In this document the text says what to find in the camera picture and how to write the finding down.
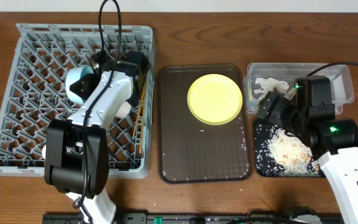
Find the light blue bowl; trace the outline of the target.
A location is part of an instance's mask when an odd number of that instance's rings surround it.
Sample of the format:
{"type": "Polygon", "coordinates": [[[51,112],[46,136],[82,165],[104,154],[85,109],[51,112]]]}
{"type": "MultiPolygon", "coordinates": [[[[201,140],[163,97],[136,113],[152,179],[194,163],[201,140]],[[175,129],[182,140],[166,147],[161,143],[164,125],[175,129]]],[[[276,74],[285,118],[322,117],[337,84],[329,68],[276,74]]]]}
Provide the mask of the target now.
{"type": "Polygon", "coordinates": [[[80,96],[70,90],[70,86],[75,82],[79,81],[80,78],[85,76],[86,74],[94,73],[93,69],[89,65],[83,65],[76,68],[72,68],[68,73],[65,80],[65,91],[67,93],[67,97],[70,101],[82,105],[85,100],[83,100],[80,96]]]}

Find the white napkin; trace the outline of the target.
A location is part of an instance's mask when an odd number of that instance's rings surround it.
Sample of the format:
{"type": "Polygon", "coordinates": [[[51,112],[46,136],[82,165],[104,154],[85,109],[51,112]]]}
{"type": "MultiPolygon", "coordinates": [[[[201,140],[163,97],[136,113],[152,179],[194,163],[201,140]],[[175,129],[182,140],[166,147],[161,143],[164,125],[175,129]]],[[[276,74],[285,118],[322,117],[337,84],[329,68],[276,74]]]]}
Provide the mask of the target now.
{"type": "Polygon", "coordinates": [[[274,78],[256,78],[255,84],[260,85],[259,89],[254,90],[255,94],[261,93],[258,100],[262,100],[269,91],[277,90],[280,93],[286,93],[289,89],[289,84],[286,81],[274,78]]]}

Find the wooden chopstick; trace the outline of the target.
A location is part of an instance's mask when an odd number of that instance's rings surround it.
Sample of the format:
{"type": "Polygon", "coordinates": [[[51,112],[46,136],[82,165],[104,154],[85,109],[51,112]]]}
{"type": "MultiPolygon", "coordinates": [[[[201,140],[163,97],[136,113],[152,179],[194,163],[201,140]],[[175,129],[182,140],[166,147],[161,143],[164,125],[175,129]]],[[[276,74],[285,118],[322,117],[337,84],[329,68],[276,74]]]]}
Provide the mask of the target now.
{"type": "Polygon", "coordinates": [[[143,132],[144,132],[144,123],[145,123],[145,109],[146,109],[146,102],[145,102],[145,96],[147,93],[147,79],[144,84],[144,90],[143,90],[143,101],[142,101],[142,122],[141,122],[141,130],[140,130],[140,145],[139,145],[139,155],[142,156],[142,141],[143,141],[143,132]]]}
{"type": "Polygon", "coordinates": [[[139,123],[139,117],[140,117],[140,112],[142,111],[142,105],[144,102],[144,98],[145,98],[145,91],[146,91],[146,87],[143,88],[142,90],[142,95],[140,98],[140,103],[139,103],[139,107],[138,107],[138,112],[137,112],[137,116],[136,116],[136,120],[135,120],[135,126],[134,126],[134,131],[132,133],[132,138],[134,139],[136,136],[136,132],[137,132],[137,127],[138,127],[138,123],[139,123]]]}

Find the pink bowl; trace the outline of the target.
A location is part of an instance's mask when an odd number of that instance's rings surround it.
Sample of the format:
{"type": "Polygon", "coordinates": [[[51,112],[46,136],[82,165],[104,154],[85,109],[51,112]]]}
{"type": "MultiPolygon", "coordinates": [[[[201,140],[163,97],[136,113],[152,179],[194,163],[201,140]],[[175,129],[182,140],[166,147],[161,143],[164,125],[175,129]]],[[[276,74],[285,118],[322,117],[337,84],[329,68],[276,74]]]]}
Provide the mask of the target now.
{"type": "Polygon", "coordinates": [[[131,108],[132,106],[127,102],[125,101],[121,107],[118,109],[115,117],[117,118],[125,118],[130,112],[131,112],[131,108]]]}

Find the white paper cup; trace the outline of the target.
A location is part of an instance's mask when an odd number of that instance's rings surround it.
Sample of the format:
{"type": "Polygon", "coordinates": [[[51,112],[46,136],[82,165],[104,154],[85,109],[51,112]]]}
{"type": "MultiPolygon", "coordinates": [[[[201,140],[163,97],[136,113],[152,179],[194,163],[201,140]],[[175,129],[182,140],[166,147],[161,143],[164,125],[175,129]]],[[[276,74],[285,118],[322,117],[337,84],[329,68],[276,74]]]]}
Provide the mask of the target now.
{"type": "Polygon", "coordinates": [[[42,148],[42,157],[46,159],[46,145],[44,145],[42,148]]]}

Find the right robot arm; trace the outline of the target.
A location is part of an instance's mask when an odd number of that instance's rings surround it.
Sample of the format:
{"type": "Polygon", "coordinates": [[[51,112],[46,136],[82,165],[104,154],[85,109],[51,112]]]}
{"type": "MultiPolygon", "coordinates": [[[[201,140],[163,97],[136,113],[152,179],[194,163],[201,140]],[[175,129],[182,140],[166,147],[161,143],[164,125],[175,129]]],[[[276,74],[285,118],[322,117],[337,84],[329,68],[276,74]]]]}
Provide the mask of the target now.
{"type": "Polygon", "coordinates": [[[294,91],[294,100],[269,91],[259,101],[257,116],[310,148],[334,192],[344,223],[358,223],[358,127],[353,119],[336,119],[328,77],[299,77],[294,91]]]}

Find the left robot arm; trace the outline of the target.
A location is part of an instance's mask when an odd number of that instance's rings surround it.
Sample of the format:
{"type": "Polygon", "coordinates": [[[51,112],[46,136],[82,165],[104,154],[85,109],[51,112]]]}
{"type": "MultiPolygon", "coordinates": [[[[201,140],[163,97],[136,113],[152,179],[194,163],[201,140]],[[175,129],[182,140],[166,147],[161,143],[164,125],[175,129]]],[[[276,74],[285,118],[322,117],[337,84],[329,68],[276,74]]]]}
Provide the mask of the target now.
{"type": "Polygon", "coordinates": [[[102,52],[94,57],[97,68],[83,65],[67,74],[67,96],[81,107],[48,125],[44,178],[73,200],[86,223],[112,223],[116,205],[105,188],[110,169],[107,130],[139,104],[150,63],[135,50],[122,60],[102,52]]]}

